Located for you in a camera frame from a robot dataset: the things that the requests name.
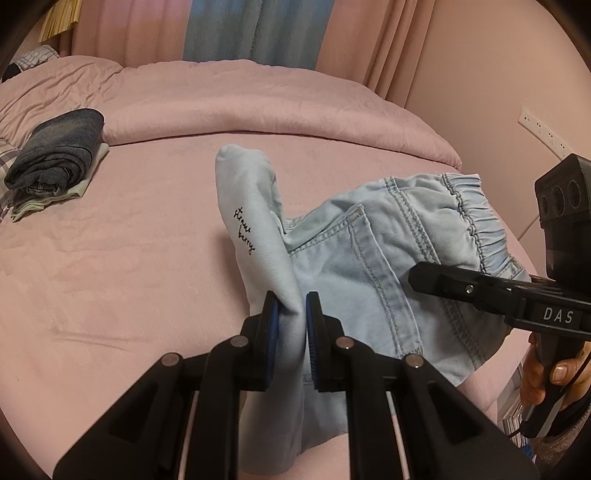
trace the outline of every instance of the electrical socket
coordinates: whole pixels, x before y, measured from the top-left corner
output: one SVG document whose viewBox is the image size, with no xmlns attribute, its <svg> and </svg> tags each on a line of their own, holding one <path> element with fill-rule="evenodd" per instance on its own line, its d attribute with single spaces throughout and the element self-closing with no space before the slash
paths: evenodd
<svg viewBox="0 0 591 480">
<path fill-rule="evenodd" d="M 560 159 L 565 159 L 573 151 L 554 131 L 542 120 L 533 115 L 526 107 L 522 107 L 519 123 L 533 133 L 546 147 Z"/>
</svg>

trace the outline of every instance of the gray sleeve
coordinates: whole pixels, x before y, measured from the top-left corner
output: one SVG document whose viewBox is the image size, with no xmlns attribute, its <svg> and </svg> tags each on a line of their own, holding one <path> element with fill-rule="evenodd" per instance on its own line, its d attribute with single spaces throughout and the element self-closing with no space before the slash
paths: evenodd
<svg viewBox="0 0 591 480">
<path fill-rule="evenodd" d="M 577 423 L 561 435 L 533 439 L 531 441 L 531 446 L 536 455 L 535 465 L 540 473 L 546 473 L 559 462 L 566 450 L 573 444 L 583 425 L 585 425 L 589 414 L 591 414 L 591 406 Z"/>
</svg>

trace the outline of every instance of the folded dark jeans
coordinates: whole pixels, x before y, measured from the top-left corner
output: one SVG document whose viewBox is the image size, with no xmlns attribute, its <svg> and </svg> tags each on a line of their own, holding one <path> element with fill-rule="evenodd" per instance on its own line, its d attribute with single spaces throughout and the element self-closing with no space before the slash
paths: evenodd
<svg viewBox="0 0 591 480">
<path fill-rule="evenodd" d="M 34 196 L 61 195 L 86 177 L 104 123 L 97 110 L 81 108 L 37 125 L 4 183 Z"/>
</svg>

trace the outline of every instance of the black camera housing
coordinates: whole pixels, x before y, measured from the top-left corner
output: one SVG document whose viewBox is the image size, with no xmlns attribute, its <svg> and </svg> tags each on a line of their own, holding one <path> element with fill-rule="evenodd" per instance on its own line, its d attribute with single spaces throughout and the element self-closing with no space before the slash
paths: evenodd
<svg viewBox="0 0 591 480">
<path fill-rule="evenodd" d="M 535 182 L 547 275 L 591 293 L 591 161 L 574 153 Z"/>
</svg>

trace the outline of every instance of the yellow wooden object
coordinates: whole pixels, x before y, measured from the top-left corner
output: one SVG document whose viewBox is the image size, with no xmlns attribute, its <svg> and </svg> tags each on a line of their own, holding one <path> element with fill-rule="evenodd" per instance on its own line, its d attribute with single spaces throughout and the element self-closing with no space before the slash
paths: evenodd
<svg viewBox="0 0 591 480">
<path fill-rule="evenodd" d="M 54 37 L 74 27 L 80 17 L 82 0 L 59 0 L 47 15 L 39 35 L 39 42 Z"/>
</svg>

